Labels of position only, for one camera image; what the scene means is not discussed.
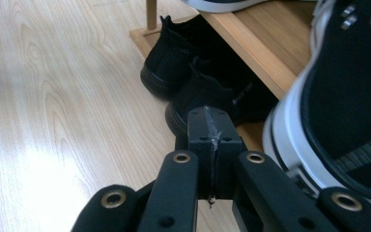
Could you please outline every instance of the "shoe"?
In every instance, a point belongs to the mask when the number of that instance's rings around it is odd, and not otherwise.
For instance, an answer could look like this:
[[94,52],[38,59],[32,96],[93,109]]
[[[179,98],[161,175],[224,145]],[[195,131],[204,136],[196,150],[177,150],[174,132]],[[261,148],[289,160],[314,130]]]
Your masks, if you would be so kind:
[[165,110],[167,125],[176,136],[187,136],[188,112],[197,107],[221,109],[238,125],[265,120],[276,105],[277,98],[237,54],[227,58],[228,64],[195,57],[190,64],[191,80]]
[[182,0],[196,10],[208,13],[230,13],[270,0]]
[[312,56],[267,119],[264,149],[309,194],[371,201],[371,0],[317,4]]
[[189,81],[195,56],[215,57],[226,46],[201,15],[177,24],[170,16],[161,17],[161,33],[145,60],[141,81],[155,96],[170,100]]

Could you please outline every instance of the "sneaker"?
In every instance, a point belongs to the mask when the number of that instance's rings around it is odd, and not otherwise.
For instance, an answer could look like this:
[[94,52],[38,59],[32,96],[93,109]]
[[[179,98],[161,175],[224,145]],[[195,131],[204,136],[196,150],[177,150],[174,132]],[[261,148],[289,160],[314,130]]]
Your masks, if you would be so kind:
[[228,65],[194,58],[192,77],[167,105],[165,119],[176,136],[187,136],[187,115],[194,108],[211,106],[227,112],[237,125],[265,120],[277,98],[237,55]]
[[215,57],[226,46],[201,15],[177,24],[170,16],[161,17],[161,33],[145,60],[141,81],[155,96],[170,100],[189,81],[195,56]]
[[312,57],[267,119],[264,149],[308,193],[371,200],[371,0],[317,4]]
[[270,0],[182,0],[199,11],[208,13],[229,13]]

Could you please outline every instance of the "metal grommet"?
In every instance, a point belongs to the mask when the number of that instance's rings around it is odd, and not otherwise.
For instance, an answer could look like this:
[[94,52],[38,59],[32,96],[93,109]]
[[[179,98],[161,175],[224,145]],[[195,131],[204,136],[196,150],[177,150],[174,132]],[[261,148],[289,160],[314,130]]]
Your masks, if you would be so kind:
[[357,21],[357,16],[352,14],[348,16],[344,22],[342,22],[342,25],[340,26],[340,28],[342,28],[343,30],[348,30],[352,25],[354,25],[356,21]]
[[248,154],[246,155],[246,159],[250,162],[254,162],[254,163],[263,163],[265,162],[265,158],[261,155],[258,155],[258,154],[254,154],[254,153],[251,153],[251,154]]
[[359,212],[363,208],[358,200],[346,193],[334,192],[331,198],[336,205],[348,211]]
[[351,4],[349,5],[341,14],[342,17],[347,17],[349,16],[351,13],[353,13],[355,11],[356,7],[355,7],[355,4]]
[[126,193],[122,190],[115,189],[108,191],[101,198],[101,205],[106,209],[113,209],[121,206],[126,201]]
[[190,161],[191,160],[191,157],[189,155],[187,155],[187,154],[179,153],[179,154],[176,154],[173,157],[173,160],[174,160],[174,162],[184,163],[184,162]]

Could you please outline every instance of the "black sneaker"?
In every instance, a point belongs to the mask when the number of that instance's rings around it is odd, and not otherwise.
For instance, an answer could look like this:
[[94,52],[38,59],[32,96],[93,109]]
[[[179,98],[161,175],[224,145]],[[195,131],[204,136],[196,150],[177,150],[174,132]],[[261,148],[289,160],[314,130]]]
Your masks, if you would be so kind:
[[189,63],[198,55],[218,56],[227,43],[198,15],[183,23],[161,17],[157,44],[146,58],[140,73],[145,87],[157,97],[169,100],[191,77]]
[[199,11],[208,13],[229,13],[270,0],[182,0]]
[[194,108],[211,106],[227,112],[237,125],[265,120],[277,98],[237,55],[228,65],[194,58],[192,78],[167,105],[165,119],[180,137],[187,134],[187,114]]
[[312,58],[264,128],[265,152],[306,191],[371,199],[371,0],[320,1]]

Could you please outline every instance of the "wooden shelf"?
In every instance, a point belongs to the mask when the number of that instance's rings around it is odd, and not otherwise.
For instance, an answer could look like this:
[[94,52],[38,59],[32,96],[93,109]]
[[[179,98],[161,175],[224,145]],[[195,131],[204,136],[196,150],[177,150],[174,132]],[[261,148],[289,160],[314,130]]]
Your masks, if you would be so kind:
[[[309,2],[270,1],[235,13],[200,14],[281,99],[309,61],[314,7]],[[130,31],[144,57],[156,44],[159,30],[158,25]],[[244,124],[237,130],[249,150],[263,150],[263,123]]]

